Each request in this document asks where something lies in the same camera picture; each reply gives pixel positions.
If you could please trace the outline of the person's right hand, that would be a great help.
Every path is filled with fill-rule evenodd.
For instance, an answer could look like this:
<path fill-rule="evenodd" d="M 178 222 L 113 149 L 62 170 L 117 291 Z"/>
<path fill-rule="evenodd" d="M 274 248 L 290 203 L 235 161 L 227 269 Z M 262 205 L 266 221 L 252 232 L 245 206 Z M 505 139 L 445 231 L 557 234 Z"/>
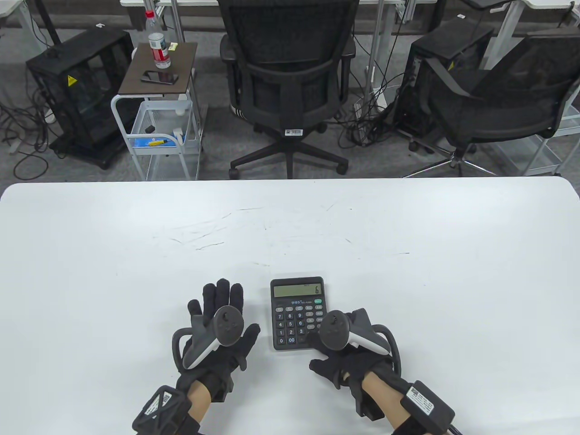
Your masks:
<path fill-rule="evenodd" d="M 318 332 L 308 333 L 306 339 L 312 348 L 327 356 L 326 360 L 311 360 L 311 371 L 331 381 L 336 389 L 347 386 L 355 399 L 356 412 L 361 417 L 372 421 L 385 417 L 377 402 L 363 390 L 362 383 L 369 372 L 375 373 L 398 393 L 406 393 L 410 387 L 410 383 L 396 371 L 395 358 L 389 354 L 380 355 L 352 345 L 340 351 L 330 350 L 323 344 Z"/>

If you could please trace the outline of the person's left hand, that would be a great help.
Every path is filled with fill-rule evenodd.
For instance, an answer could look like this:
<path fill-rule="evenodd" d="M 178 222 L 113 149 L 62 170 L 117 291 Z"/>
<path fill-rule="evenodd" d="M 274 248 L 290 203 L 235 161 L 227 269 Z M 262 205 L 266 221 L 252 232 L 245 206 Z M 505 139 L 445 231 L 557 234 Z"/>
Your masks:
<path fill-rule="evenodd" d="M 203 300 L 191 300 L 190 326 L 172 337 L 179 372 L 176 387 L 189 393 L 193 385 L 207 389 L 212 402 L 223 402 L 233 390 L 232 373 L 247 369 L 247 358 L 261 328 L 245 325 L 244 290 L 222 278 L 203 287 Z"/>

